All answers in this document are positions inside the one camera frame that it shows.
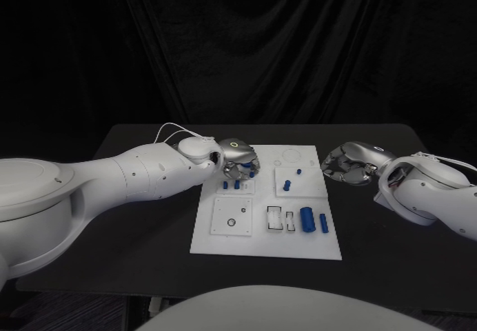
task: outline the silver robot hand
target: silver robot hand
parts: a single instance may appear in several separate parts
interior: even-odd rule
[[[380,147],[358,141],[348,141],[325,157],[321,171],[335,181],[342,181],[350,185],[366,185],[371,181],[373,175],[380,176],[393,159],[394,155]],[[342,171],[328,169],[334,160]]]
[[[250,163],[250,172],[257,174],[260,163],[253,148],[234,138],[223,139],[219,146],[223,149],[223,174],[232,179],[250,179],[239,170],[239,164]]]

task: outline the sorting board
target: sorting board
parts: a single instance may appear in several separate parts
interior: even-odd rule
[[[223,190],[219,188],[223,181],[229,179],[220,172],[206,180],[201,187],[190,253],[341,260],[322,174],[321,171],[312,170],[319,168],[315,147],[286,145],[255,145],[252,147],[260,162],[260,171],[252,179],[255,182],[255,193],[239,195],[233,192],[230,185],[227,188],[229,191],[224,190],[227,192],[221,193]],[[291,179],[289,192],[295,192],[299,196],[298,192],[301,188],[301,192],[304,192],[306,197],[282,196],[281,190],[283,189],[283,184],[276,185],[275,183],[275,170],[281,168],[289,169],[278,170],[279,176],[282,174],[281,172],[285,175],[291,175],[293,169],[302,169],[302,175],[305,172],[308,175],[314,172],[315,176],[319,176],[309,181],[296,179],[292,181]],[[308,185],[318,185],[318,189],[309,189]],[[210,234],[217,198],[250,199],[250,236],[243,234]],[[282,232],[266,231],[268,206],[281,207],[283,221],[286,212],[292,212],[293,232],[286,232],[285,230]],[[312,209],[315,219],[315,231],[309,233],[304,232],[301,228],[299,209],[304,207]],[[325,214],[328,233],[321,232],[319,214]],[[232,217],[224,214],[219,218],[216,217],[216,220],[224,219],[227,221],[229,218]]]

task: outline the blue cylinder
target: blue cylinder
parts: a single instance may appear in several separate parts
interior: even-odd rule
[[[285,186],[283,186],[285,191],[289,191],[289,185],[291,185],[291,181],[285,181]]]
[[[304,207],[299,209],[301,226],[304,232],[315,231],[315,219],[312,218],[312,209]]]
[[[328,224],[325,223],[325,215],[319,214],[319,223],[322,233],[328,233]]]

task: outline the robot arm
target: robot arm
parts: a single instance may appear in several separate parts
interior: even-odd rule
[[[366,185],[376,175],[374,201],[380,205],[419,225],[430,225],[439,219],[453,232],[477,240],[477,187],[439,159],[477,171],[466,163],[420,152],[396,158],[381,148],[360,142],[348,142],[332,150],[321,170],[325,176],[350,185]],[[334,161],[344,172],[328,169]]]
[[[211,137],[190,137],[83,163],[0,160],[0,288],[61,254],[105,210],[200,185],[217,170],[227,172],[227,157]]]

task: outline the table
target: table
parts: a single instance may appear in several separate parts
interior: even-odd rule
[[[113,126],[95,158],[151,143],[159,125]],[[217,140],[315,145],[318,157],[364,141],[399,157],[425,151],[407,126],[187,126]],[[184,136],[174,136],[178,141]],[[376,181],[325,179],[342,261],[190,254],[200,186],[167,200],[129,203],[90,222],[64,254],[20,278],[20,290],[191,297],[237,285],[288,285],[389,307],[477,312],[477,243],[436,222],[423,227],[373,202]]]

